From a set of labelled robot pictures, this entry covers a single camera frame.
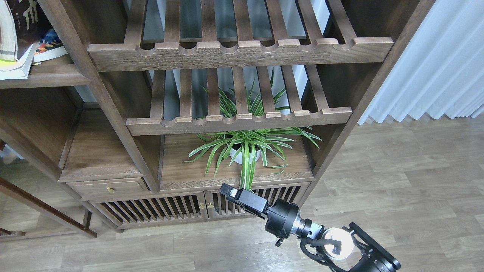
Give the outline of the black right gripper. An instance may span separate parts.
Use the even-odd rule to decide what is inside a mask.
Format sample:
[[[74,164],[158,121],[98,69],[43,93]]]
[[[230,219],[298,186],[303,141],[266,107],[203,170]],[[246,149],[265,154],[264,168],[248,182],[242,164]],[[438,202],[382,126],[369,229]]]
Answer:
[[[271,206],[268,204],[268,200],[252,191],[237,189],[228,184],[222,184],[219,192],[228,200],[240,205],[246,212],[267,219],[265,230],[278,238],[277,247],[291,234],[301,239],[314,240],[322,236],[323,226],[314,224],[310,219],[302,219],[299,207],[294,203],[277,199]]]

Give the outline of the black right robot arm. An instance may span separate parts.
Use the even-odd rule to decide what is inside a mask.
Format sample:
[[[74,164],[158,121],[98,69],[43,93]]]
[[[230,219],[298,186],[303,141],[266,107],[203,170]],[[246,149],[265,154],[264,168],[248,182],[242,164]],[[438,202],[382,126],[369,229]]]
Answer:
[[[295,235],[300,240],[301,251],[308,258],[328,266],[333,272],[342,271],[334,260],[346,259],[355,247],[360,250],[361,258],[351,268],[352,272],[395,272],[401,268],[396,258],[355,223],[350,223],[349,227],[325,228],[310,219],[302,219],[299,207],[283,199],[270,205],[268,200],[252,191],[228,184],[222,184],[219,191],[229,202],[266,219],[265,230],[277,237],[276,246]]]

